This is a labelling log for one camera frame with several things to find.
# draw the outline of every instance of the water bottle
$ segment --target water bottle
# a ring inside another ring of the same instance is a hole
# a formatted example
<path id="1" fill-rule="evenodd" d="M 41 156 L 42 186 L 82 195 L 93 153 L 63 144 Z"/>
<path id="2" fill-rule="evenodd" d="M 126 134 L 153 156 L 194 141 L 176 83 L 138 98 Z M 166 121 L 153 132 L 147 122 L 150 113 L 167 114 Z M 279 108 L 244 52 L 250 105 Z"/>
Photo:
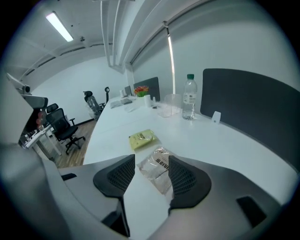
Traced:
<path id="1" fill-rule="evenodd" d="M 192 120 L 195 116 L 195 103 L 197 97 L 197 84 L 194 81 L 194 74 L 187 75 L 184 85 L 182 117 Z"/>

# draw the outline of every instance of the fluorescent light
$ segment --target fluorescent light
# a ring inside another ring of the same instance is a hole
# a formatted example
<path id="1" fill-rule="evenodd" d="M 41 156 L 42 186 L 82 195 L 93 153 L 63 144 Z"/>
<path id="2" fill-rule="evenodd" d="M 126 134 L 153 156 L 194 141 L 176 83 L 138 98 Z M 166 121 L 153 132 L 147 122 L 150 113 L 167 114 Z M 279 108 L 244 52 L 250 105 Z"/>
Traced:
<path id="1" fill-rule="evenodd" d="M 50 13 L 46 16 L 47 20 L 55 27 L 55 29 L 66 39 L 67 42 L 73 41 L 72 36 L 67 29 L 62 25 L 55 13 Z"/>
<path id="2" fill-rule="evenodd" d="M 174 60 L 173 60 L 173 50 L 171 44 L 171 38 L 168 36 L 170 55 L 171 55 L 171 66 L 172 66 L 172 78 L 173 78 L 173 94 L 175 94 L 175 69 L 174 69 Z"/>

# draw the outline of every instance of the chair base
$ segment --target chair base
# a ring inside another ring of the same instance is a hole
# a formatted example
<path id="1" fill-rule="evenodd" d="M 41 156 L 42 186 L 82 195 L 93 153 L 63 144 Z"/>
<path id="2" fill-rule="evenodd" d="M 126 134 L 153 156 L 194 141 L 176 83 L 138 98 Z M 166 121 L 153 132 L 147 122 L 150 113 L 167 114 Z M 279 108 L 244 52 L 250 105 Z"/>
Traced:
<path id="1" fill-rule="evenodd" d="M 80 149 L 80 146 L 76 143 L 78 140 L 83 139 L 83 140 L 85 141 L 85 137 L 75 137 L 75 138 L 70 137 L 69 139 L 70 139 L 70 142 L 68 142 L 68 143 L 66 144 L 66 148 L 67 148 L 66 154 L 67 154 L 67 155 L 69 155 L 68 150 L 70 149 L 70 147 L 71 147 L 73 144 L 76 145 L 76 146 L 78 147 L 78 149 Z"/>

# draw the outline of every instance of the bottle label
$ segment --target bottle label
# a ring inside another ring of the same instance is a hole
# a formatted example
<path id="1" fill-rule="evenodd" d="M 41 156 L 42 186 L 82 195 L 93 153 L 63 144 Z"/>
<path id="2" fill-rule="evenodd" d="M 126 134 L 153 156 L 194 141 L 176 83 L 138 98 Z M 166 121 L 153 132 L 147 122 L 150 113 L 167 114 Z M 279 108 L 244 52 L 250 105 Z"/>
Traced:
<path id="1" fill-rule="evenodd" d="M 183 94 L 183 102 L 185 104 L 195 104 L 196 103 L 196 93 L 185 93 Z"/>

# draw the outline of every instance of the wooden floor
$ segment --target wooden floor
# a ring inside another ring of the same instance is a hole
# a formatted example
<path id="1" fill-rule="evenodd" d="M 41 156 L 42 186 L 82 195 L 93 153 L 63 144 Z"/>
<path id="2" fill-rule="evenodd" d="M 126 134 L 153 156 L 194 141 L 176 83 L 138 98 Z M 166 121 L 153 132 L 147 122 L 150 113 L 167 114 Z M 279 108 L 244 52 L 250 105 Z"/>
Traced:
<path id="1" fill-rule="evenodd" d="M 57 148 L 61 151 L 62 155 L 59 156 L 57 152 L 53 149 L 53 146 L 49 143 L 47 138 L 45 136 L 41 137 L 40 141 L 45 146 L 47 151 L 50 153 L 50 155 L 54 158 L 54 162 L 57 166 L 57 168 L 64 168 L 64 167 L 72 167 L 72 166 L 81 166 L 83 164 L 84 155 L 86 152 L 86 149 L 88 147 L 90 136 L 94 130 L 94 127 L 96 125 L 96 121 L 91 121 L 82 125 L 78 126 L 78 130 L 76 131 L 75 135 L 77 137 L 85 137 L 85 141 L 83 139 L 79 140 L 77 143 L 81 147 L 81 149 L 78 149 L 76 145 L 72 145 L 69 149 L 68 153 L 66 154 L 66 144 L 69 142 L 69 140 L 66 140 L 64 143 L 61 144 L 61 142 L 56 142 Z"/>

